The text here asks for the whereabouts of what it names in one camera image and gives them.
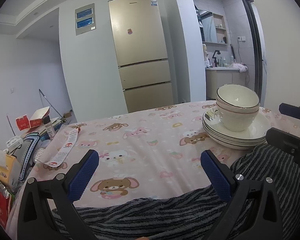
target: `red box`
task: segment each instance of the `red box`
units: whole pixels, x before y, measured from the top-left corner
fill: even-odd
[[[18,117],[16,119],[17,126],[20,131],[40,126],[42,124],[42,118],[46,117],[49,113],[50,107],[48,106],[35,111],[30,120],[27,115]]]
[[[9,195],[5,197],[0,192],[0,225],[5,229],[7,226],[8,216],[10,214],[14,197]]]

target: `plate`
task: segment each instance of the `plate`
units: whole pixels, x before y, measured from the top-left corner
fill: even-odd
[[[233,132],[228,130],[223,123],[220,121],[218,114],[218,109],[216,106],[208,109],[204,114],[202,121],[213,131],[221,134],[221,136],[228,136],[232,139],[244,140],[256,140],[260,141],[266,136],[266,132],[271,128],[268,119],[261,114],[261,110],[257,114],[256,118],[253,120],[252,124],[242,132]]]
[[[213,136],[215,139],[219,140],[219,141],[222,141],[224,143],[228,143],[230,145],[233,145],[233,146],[241,146],[241,147],[255,147],[259,144],[262,144],[262,143],[265,143],[266,142],[266,139],[263,139],[261,141],[258,141],[258,142],[236,142],[236,141],[231,141],[231,140],[228,140],[226,138],[223,138],[223,137],[220,137],[218,135],[216,135],[215,133],[213,133],[211,130],[209,130],[206,125],[204,124],[203,125],[203,128],[204,130],[206,131],[206,133],[208,133],[210,136]]]
[[[226,139],[228,141],[230,141],[229,143],[231,144],[237,144],[237,143],[251,143],[254,145],[257,145],[259,142],[263,142],[266,140],[266,137],[262,137],[259,139],[255,139],[255,140],[245,140],[245,139],[236,139],[236,138],[232,138],[226,135],[223,135],[221,133],[218,133],[214,130],[212,130],[211,128],[209,128],[208,125],[206,125],[206,123],[203,121],[202,119],[202,126],[205,130],[209,130],[209,132],[211,132],[214,136],[216,136],[217,138],[221,138],[221,139]]]
[[[215,138],[213,135],[211,135],[208,131],[206,131],[207,134],[209,135],[209,137],[216,141],[217,143],[225,146],[225,147],[228,147],[228,148],[231,148],[231,149],[235,149],[235,150],[250,150],[250,149],[253,149],[254,146],[249,146],[249,147],[242,147],[242,146],[237,146],[237,145],[233,145],[233,144],[230,144],[230,143],[226,143],[224,141],[221,141],[221,140],[218,140],[217,138]]]

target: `gold refrigerator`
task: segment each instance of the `gold refrigerator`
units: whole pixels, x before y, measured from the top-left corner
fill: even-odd
[[[109,1],[128,112],[173,105],[169,61],[156,0]]]

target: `spice bottle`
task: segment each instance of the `spice bottle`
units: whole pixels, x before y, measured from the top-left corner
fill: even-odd
[[[42,121],[43,121],[43,124],[44,124],[44,126],[47,130],[47,133],[48,133],[49,137],[50,137],[50,140],[52,140],[54,138],[54,136],[56,135],[56,132],[55,132],[53,126],[52,126],[50,116],[47,115],[46,117],[44,117],[42,119]]]

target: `stacked bowls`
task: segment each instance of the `stacked bowls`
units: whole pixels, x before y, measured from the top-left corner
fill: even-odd
[[[217,90],[217,106],[221,122],[234,132],[246,130],[259,112],[258,95],[240,85],[223,85]]]
[[[247,150],[266,142],[271,128],[252,90],[239,85],[224,85],[217,91],[217,106],[207,109],[202,125],[211,139],[223,146]]]

